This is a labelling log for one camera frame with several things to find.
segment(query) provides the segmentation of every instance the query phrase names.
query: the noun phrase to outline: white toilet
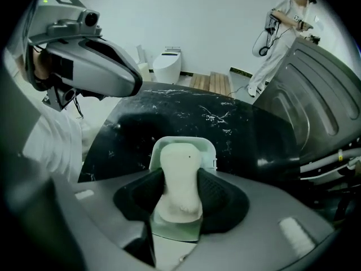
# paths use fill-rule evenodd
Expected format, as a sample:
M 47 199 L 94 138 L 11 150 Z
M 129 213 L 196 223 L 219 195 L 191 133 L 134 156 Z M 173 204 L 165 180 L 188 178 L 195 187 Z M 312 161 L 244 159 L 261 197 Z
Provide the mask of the white toilet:
M 181 73 L 181 50 L 166 49 L 153 62 L 157 82 L 176 84 Z

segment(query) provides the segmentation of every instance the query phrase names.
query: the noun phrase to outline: metal panel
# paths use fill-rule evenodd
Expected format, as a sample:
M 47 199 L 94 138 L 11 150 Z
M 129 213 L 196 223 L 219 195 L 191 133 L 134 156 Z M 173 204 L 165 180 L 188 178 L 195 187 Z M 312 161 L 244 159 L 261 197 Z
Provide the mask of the metal panel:
M 301 164 L 361 134 L 361 80 L 331 53 L 301 38 L 253 105 L 292 124 Z

